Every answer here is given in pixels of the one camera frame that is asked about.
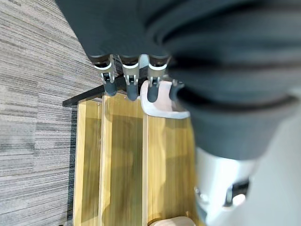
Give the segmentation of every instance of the striped carpet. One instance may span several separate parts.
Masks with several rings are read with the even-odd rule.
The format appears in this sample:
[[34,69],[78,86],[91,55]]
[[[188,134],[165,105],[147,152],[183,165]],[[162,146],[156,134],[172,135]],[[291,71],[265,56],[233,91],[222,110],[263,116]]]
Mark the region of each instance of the striped carpet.
[[0,0],[0,225],[71,223],[76,108],[100,85],[52,0]]

